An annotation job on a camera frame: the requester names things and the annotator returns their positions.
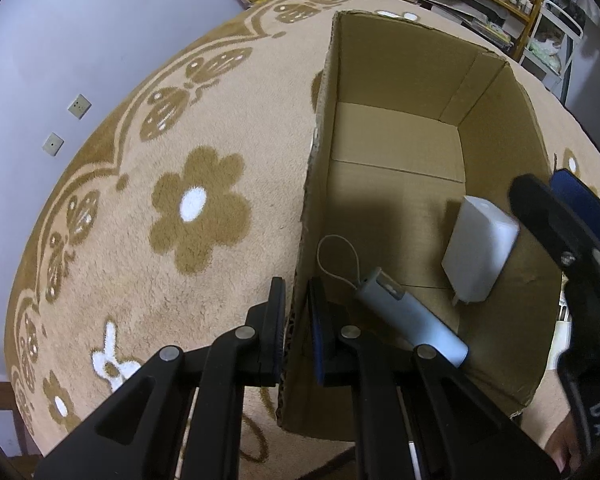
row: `electrical outlet plate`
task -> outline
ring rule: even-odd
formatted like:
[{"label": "electrical outlet plate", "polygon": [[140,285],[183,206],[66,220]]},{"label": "electrical outlet plate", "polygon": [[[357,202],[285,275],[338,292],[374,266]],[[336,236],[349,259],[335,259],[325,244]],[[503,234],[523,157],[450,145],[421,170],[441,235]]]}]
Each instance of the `electrical outlet plate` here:
[{"label": "electrical outlet plate", "polygon": [[85,113],[87,113],[89,108],[91,108],[91,103],[87,101],[87,98],[84,95],[79,94],[75,98],[75,101],[69,105],[68,110],[78,119],[81,119],[84,117]]},{"label": "electrical outlet plate", "polygon": [[49,135],[49,138],[46,139],[46,142],[42,145],[42,149],[45,150],[49,155],[56,156],[56,153],[60,150],[63,144],[64,140],[62,140],[56,134],[51,134]]}]

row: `white wall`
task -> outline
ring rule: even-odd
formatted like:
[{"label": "white wall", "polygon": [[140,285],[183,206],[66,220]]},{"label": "white wall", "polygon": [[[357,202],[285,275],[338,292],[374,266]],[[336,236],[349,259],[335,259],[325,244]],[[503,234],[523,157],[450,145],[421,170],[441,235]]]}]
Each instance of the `white wall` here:
[{"label": "white wall", "polygon": [[[0,378],[11,283],[49,193],[88,135],[173,54],[241,11],[236,0],[0,3]],[[67,106],[92,104],[78,121]],[[53,158],[49,133],[64,139]]]},{"label": "white wall", "polygon": [[20,449],[16,428],[13,423],[13,413],[0,411],[0,447],[7,456],[23,454],[40,454],[40,450],[29,433],[25,430],[26,449]]},{"label": "white wall", "polygon": [[[561,85],[554,90],[558,97],[560,93]],[[600,28],[590,20],[573,59],[566,108],[600,150]]]}]

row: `human hand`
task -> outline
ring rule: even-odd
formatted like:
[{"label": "human hand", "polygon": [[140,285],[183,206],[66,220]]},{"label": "human hand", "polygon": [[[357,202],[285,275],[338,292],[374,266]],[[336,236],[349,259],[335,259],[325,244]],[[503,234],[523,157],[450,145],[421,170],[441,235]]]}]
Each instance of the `human hand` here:
[{"label": "human hand", "polygon": [[577,443],[575,421],[570,412],[550,436],[544,450],[557,464],[560,472],[564,471],[566,464],[571,472],[580,467],[582,456]]}]

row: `gray cylindrical power bank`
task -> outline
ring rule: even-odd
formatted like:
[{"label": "gray cylindrical power bank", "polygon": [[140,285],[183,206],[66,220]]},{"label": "gray cylindrical power bank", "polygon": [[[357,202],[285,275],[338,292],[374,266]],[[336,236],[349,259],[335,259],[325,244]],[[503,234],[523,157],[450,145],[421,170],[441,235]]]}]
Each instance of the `gray cylindrical power bank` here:
[{"label": "gray cylindrical power bank", "polygon": [[398,330],[414,347],[430,345],[455,367],[459,367],[466,358],[468,347],[453,330],[380,267],[360,284],[355,297]]}]

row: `metal screw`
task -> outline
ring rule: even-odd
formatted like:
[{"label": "metal screw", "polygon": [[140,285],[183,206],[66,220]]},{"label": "metal screw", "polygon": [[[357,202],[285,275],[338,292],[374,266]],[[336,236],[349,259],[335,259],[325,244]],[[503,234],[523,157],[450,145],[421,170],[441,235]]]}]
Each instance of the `metal screw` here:
[{"label": "metal screw", "polygon": [[596,249],[596,248],[593,248],[593,259],[600,266],[600,251],[598,249]]},{"label": "metal screw", "polygon": [[573,256],[573,254],[569,253],[568,251],[564,251],[560,258],[562,265],[565,267],[573,265],[575,263],[575,260],[576,258]]},{"label": "metal screw", "polygon": [[340,334],[346,339],[357,339],[361,333],[362,331],[355,325],[346,325],[340,330]]},{"label": "metal screw", "polygon": [[235,336],[238,339],[251,339],[256,335],[256,330],[252,326],[244,325],[235,329]]},{"label": "metal screw", "polygon": [[177,356],[179,356],[179,348],[176,346],[165,346],[160,350],[160,359],[163,361],[173,361]]},{"label": "metal screw", "polygon": [[430,345],[420,345],[417,347],[417,355],[422,357],[422,359],[433,359],[437,355],[437,352]]}]

